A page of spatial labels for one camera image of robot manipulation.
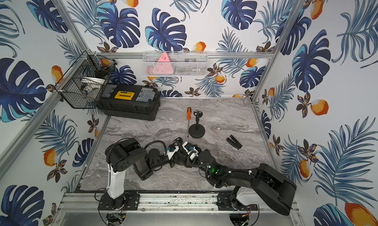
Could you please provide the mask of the black stand pole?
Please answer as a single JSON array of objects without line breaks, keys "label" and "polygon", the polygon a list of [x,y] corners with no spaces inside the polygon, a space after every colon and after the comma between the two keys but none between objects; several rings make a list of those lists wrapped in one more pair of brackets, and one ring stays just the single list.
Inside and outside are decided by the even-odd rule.
[{"label": "black stand pole", "polygon": [[195,128],[198,130],[199,129],[199,120],[203,116],[203,112],[201,111],[194,111],[194,116],[195,116]]},{"label": "black stand pole", "polygon": [[176,139],[173,141],[173,145],[174,145],[174,146],[178,146],[178,147],[180,147],[180,146],[182,146],[182,144],[183,144],[183,139],[182,139],[181,137],[178,137],[178,138],[176,138]]}]

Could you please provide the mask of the black round base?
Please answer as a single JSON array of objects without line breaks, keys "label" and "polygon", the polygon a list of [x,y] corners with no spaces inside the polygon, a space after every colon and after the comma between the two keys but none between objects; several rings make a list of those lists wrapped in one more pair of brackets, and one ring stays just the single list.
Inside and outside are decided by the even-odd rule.
[{"label": "black round base", "polygon": [[205,135],[205,128],[201,124],[194,124],[189,127],[189,135],[192,138],[201,138]]}]

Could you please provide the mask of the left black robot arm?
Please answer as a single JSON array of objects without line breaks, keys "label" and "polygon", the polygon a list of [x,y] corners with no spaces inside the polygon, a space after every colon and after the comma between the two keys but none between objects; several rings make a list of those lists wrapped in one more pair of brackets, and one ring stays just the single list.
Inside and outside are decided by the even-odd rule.
[{"label": "left black robot arm", "polygon": [[166,145],[154,140],[144,147],[134,138],[123,138],[105,150],[108,164],[108,184],[106,193],[113,200],[119,199],[125,191],[126,170],[134,167],[141,180],[146,180],[165,165],[174,166],[173,157],[180,150],[182,139]]}]

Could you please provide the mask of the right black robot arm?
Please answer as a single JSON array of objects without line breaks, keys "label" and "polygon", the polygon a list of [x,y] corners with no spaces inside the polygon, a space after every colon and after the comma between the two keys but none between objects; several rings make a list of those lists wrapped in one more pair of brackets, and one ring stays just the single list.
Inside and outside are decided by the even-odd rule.
[{"label": "right black robot arm", "polygon": [[202,169],[213,187],[250,188],[275,212],[285,216],[290,214],[297,186],[270,165],[262,163],[257,168],[232,169],[217,163],[207,149],[198,151],[194,147],[182,147],[179,151],[184,165]]}]

